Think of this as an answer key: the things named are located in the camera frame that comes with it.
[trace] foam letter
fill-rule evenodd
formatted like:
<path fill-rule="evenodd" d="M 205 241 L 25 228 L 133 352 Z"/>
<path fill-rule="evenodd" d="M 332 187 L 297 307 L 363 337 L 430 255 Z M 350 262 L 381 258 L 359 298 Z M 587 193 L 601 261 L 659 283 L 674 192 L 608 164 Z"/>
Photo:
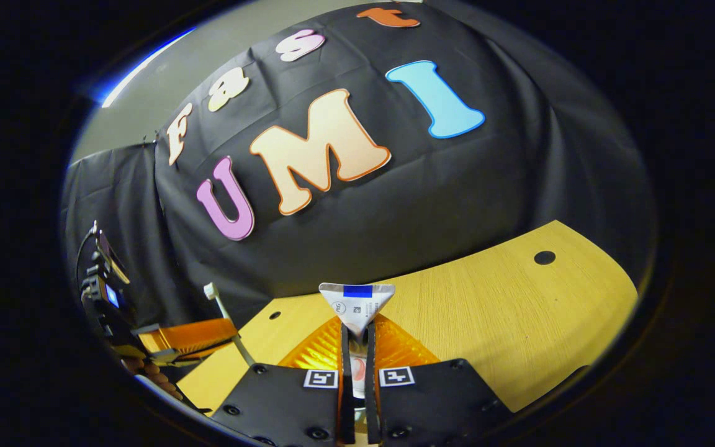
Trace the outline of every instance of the foam letter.
<path fill-rule="evenodd" d="M 214 221 L 222 235 L 230 240 L 243 240 L 253 232 L 255 218 L 253 218 L 253 208 L 250 206 L 250 202 L 247 201 L 245 193 L 241 190 L 238 182 L 236 182 L 236 177 L 230 167 L 230 156 L 222 158 L 214 169 L 214 178 L 222 182 L 222 186 L 225 186 L 230 200 L 236 204 L 236 211 L 239 213 L 238 219 L 230 220 L 222 212 L 222 208 L 211 192 L 211 180 L 206 179 L 200 184 L 197 197 L 198 201 L 206 207 L 211 220 Z"/>
<path fill-rule="evenodd" d="M 249 82 L 250 78 L 245 77 L 245 73 L 241 70 L 241 67 L 227 71 L 227 73 L 223 74 L 211 84 L 211 88 L 209 89 L 209 94 L 211 95 L 209 99 L 209 110 L 218 111 L 228 102 L 228 99 L 242 93 Z"/>
<path fill-rule="evenodd" d="M 432 118 L 429 134 L 451 138 L 469 132 L 485 122 L 485 114 L 465 105 L 434 70 L 431 60 L 419 60 L 392 68 L 385 77 L 401 82 L 415 95 Z"/>
<path fill-rule="evenodd" d="M 380 169 L 391 159 L 386 147 L 374 144 L 348 102 L 349 91 L 339 88 L 310 103 L 308 138 L 273 125 L 250 145 L 250 153 L 261 155 L 281 195 L 278 209 L 290 215 L 310 203 L 309 189 L 301 189 L 292 177 L 298 173 L 321 191 L 330 189 L 328 150 L 338 159 L 338 179 L 352 181 Z"/>
<path fill-rule="evenodd" d="M 399 9 L 382 9 L 372 8 L 358 14 L 358 17 L 368 17 L 380 25 L 390 26 L 391 28 L 411 28 L 412 26 L 421 25 L 421 22 L 414 18 L 399 18 L 396 14 L 402 14 Z"/>
<path fill-rule="evenodd" d="M 184 142 L 181 141 L 181 137 L 187 135 L 187 116 L 192 113 L 191 102 L 187 104 L 181 113 L 173 119 L 173 122 L 167 128 L 167 136 L 169 138 L 170 144 L 170 159 L 168 164 L 171 166 L 176 162 L 178 156 L 181 155 L 181 151 L 184 150 Z"/>
<path fill-rule="evenodd" d="M 324 36 L 314 34 L 313 29 L 303 29 L 297 34 L 281 40 L 275 47 L 275 51 L 281 54 L 281 60 L 291 62 L 320 47 L 322 43 L 324 43 Z"/>

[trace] letter m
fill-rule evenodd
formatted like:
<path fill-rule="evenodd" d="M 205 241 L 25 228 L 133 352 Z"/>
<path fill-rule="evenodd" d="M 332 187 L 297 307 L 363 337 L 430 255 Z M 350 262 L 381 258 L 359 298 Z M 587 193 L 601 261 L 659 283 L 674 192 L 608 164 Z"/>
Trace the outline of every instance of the letter m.
<path fill-rule="evenodd" d="M 388 148 L 374 144 L 355 118 L 347 98 L 349 91 L 339 88 L 310 103 L 307 139 L 273 125 L 250 145 L 250 153 L 264 159 L 281 195 L 281 214 L 300 211 L 312 198 L 309 189 L 296 184 L 292 171 L 321 191 L 330 189 L 330 150 L 341 181 L 361 178 L 391 159 Z"/>

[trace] yellow table surface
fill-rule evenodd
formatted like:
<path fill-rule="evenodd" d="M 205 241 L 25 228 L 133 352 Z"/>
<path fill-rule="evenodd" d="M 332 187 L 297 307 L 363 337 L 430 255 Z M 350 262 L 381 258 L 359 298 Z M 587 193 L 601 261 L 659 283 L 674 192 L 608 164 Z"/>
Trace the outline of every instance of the yellow table surface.
<path fill-rule="evenodd" d="M 556 259 L 539 265 L 534 255 L 540 251 L 552 251 Z M 440 360 L 467 359 L 511 411 L 598 359 L 638 300 L 636 287 L 611 257 L 558 221 L 474 255 L 376 283 L 397 287 L 383 315 Z M 270 320 L 275 312 L 280 317 Z M 240 333 L 256 362 L 277 364 L 334 314 L 318 293 L 276 298 Z M 198 407 L 216 409 L 246 371 L 231 343 L 178 385 Z"/>

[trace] wire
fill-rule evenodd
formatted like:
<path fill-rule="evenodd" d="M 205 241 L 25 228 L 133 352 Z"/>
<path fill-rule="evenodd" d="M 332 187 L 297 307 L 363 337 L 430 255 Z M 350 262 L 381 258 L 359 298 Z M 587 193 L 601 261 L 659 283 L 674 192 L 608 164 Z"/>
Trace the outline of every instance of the wire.
<path fill-rule="evenodd" d="M 90 231 L 87 235 L 85 235 L 82 243 L 79 244 L 79 252 L 76 253 L 76 269 L 73 271 L 73 284 L 74 289 L 77 291 L 79 290 L 79 261 L 82 258 L 82 249 L 84 248 L 84 244 L 87 243 L 87 241 L 90 240 L 94 234 L 96 234 L 96 232 Z"/>

